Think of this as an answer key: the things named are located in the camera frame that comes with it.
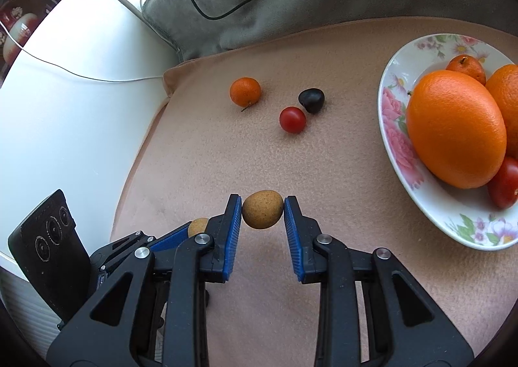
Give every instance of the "metal screw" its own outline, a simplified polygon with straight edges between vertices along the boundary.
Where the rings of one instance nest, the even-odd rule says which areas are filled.
[[[135,250],[135,257],[138,259],[145,259],[147,256],[149,256],[149,249],[147,247],[139,247],[137,250]]]
[[[319,234],[317,236],[317,241],[320,244],[329,244],[330,242],[332,242],[332,237],[329,234]]]
[[[194,238],[194,241],[198,244],[207,244],[208,242],[210,242],[210,235],[205,233],[198,234]]]
[[[376,256],[380,259],[387,260],[390,256],[392,256],[392,253],[390,253],[389,249],[380,247],[379,249],[376,249]]]

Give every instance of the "potato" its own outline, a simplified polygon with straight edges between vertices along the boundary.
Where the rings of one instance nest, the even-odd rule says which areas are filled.
[[[244,200],[242,215],[244,222],[256,230],[274,225],[282,215],[284,200],[274,190],[261,190]]]
[[[187,228],[187,234],[189,238],[196,234],[204,233],[208,223],[208,218],[197,218],[194,221],[192,221],[189,227]]]

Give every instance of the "beige blanket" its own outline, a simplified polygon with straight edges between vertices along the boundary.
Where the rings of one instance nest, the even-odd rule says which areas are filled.
[[[481,252],[447,237],[398,180],[377,121],[385,65],[421,35],[479,38],[518,61],[518,38],[447,19],[352,22],[188,62],[164,75],[174,91],[126,185],[113,239],[135,230],[161,235],[224,211],[231,193],[296,195],[302,212],[351,248],[391,249],[480,352],[518,297],[518,246]],[[242,76],[263,86],[245,112],[229,98]],[[279,112],[318,87],[323,111],[300,135]],[[257,231],[242,223],[234,273],[208,284],[213,367],[312,365],[319,287],[296,281],[283,220]]]

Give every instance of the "red tomato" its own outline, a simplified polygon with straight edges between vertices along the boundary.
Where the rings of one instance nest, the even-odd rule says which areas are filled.
[[[282,129],[288,133],[301,133],[306,127],[306,116],[304,112],[297,107],[286,107],[281,111],[279,123]]]
[[[503,159],[498,173],[489,181],[491,200],[500,209],[512,207],[518,199],[518,161],[511,157]]]

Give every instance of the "floral plate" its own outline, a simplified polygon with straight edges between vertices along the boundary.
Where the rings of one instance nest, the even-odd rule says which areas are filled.
[[[445,69],[460,54],[477,57],[488,78],[512,63],[496,48],[464,35],[435,34],[411,41],[393,56],[381,77],[377,95],[381,135],[403,186],[430,221],[468,247],[501,250],[518,242],[518,204],[499,210],[485,187],[461,190],[442,182],[421,163],[408,138],[408,92],[423,75]]]

